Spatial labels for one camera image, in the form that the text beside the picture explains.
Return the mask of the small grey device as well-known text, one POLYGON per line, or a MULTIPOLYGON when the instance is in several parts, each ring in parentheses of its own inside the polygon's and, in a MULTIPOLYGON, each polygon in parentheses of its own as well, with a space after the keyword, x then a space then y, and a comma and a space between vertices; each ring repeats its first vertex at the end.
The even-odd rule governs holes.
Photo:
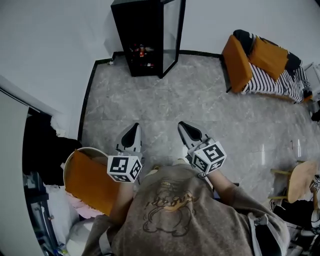
POLYGON ((311 84, 307 80, 301 80, 302 82, 302 92, 303 92, 303 97, 307 98, 309 96, 313 95, 311 84))

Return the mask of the wooden stool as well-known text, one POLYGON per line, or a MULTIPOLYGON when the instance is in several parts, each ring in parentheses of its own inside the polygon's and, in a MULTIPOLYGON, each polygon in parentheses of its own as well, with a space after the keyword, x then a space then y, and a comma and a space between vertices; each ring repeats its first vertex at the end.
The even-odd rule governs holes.
POLYGON ((270 200, 287 200, 290 204, 303 198, 310 190, 310 185, 318 171, 316 161, 298 161, 298 164, 292 171, 283 171, 279 169, 270 170, 274 174, 287 176, 287 188, 285 195, 269 196, 270 200))

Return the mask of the person's brown printed shirt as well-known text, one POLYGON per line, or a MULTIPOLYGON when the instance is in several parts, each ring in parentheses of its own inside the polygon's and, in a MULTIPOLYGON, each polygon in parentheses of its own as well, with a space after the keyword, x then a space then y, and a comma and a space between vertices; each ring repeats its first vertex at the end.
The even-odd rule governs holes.
POLYGON ((95 218, 82 256, 286 256, 286 223, 241 187, 232 209, 188 164, 151 170, 123 225, 95 218))

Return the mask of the pink cloth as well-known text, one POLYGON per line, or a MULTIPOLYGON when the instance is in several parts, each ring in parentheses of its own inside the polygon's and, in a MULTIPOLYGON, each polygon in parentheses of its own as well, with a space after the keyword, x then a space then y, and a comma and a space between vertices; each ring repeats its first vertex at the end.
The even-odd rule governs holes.
POLYGON ((72 205, 72 207, 77 211, 77 213, 85 219, 95 218, 96 216, 103 215, 102 212, 87 205, 82 200, 73 196, 69 192, 66 193, 66 197, 70 202, 70 204, 72 205))

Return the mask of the white metal rack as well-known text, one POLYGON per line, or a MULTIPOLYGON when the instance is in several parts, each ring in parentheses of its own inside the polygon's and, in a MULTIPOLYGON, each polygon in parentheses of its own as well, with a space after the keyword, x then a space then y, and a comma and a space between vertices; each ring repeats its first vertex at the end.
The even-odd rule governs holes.
POLYGON ((318 102, 320 101, 320 64, 311 63, 305 65, 303 69, 312 90, 312 100, 318 102))

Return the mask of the white pillow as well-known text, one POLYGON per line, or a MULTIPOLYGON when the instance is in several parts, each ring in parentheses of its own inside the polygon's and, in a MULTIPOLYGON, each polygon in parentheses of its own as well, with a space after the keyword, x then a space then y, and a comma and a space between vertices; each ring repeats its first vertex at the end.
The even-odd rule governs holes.
POLYGON ((94 218, 89 218, 79 221, 71 228, 66 242, 66 249, 70 256, 82 255, 94 220, 94 218))

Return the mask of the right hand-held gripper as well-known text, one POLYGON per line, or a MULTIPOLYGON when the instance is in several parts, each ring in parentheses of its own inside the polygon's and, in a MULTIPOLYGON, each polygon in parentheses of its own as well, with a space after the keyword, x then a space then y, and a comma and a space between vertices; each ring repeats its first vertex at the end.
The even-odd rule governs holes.
POLYGON ((178 123, 177 129, 183 144, 189 149, 186 158, 193 168, 209 174, 224 164, 227 154, 219 141, 209 137, 194 146, 194 141, 202 138, 201 131, 184 121, 178 123))

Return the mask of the tripod-mounted device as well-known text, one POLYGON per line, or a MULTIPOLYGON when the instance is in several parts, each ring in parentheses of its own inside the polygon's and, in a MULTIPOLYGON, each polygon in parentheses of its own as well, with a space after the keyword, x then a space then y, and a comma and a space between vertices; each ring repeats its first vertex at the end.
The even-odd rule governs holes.
POLYGON ((311 182, 311 185, 310 185, 310 192, 312 193, 313 208, 315 211, 319 209, 319 203, 318 203, 319 189, 320 189, 320 174, 316 174, 314 176, 314 180, 311 182))

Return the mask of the person's left forearm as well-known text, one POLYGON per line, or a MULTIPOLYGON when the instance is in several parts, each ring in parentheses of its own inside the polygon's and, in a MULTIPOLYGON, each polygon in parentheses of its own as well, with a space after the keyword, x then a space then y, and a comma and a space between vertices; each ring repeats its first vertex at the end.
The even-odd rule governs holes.
POLYGON ((110 211, 109 218, 117 225, 123 225, 129 208, 134 199, 134 183, 121 182, 118 188, 116 200, 110 211))

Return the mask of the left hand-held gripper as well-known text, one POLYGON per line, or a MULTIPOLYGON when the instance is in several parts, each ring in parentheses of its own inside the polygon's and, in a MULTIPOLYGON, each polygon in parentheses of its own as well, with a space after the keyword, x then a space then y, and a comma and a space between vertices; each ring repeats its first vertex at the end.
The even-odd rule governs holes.
POLYGON ((119 183, 134 183, 143 168, 142 130, 139 123, 125 128, 116 139, 117 155, 110 155, 107 174, 119 183))

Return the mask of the black glass-door fridge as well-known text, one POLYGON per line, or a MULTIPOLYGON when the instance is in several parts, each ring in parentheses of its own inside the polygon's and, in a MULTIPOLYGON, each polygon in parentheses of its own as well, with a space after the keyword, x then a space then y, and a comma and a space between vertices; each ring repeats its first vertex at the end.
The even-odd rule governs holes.
POLYGON ((159 0, 114 0, 111 11, 131 75, 159 76, 162 36, 159 0), (154 51, 145 51, 144 57, 139 57, 139 52, 129 50, 131 44, 152 47, 154 51), (154 67, 140 67, 141 63, 152 63, 154 67))

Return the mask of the orange square cushion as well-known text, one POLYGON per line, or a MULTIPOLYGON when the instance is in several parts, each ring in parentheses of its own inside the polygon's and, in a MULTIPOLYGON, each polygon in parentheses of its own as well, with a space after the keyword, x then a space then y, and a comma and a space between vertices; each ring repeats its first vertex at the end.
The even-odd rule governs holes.
POLYGON ((288 51, 266 40, 256 37, 249 62, 265 71, 274 81, 285 71, 288 51))

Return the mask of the person's right forearm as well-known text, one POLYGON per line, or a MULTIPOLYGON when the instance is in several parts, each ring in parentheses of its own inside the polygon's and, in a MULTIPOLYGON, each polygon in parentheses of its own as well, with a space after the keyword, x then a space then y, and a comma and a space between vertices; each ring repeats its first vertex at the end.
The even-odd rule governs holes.
POLYGON ((219 170, 208 173, 207 178, 220 197, 220 201, 215 199, 212 201, 214 205, 219 206, 220 208, 232 209, 234 211, 235 209, 233 208, 233 203, 239 186, 236 186, 234 183, 232 183, 219 170))

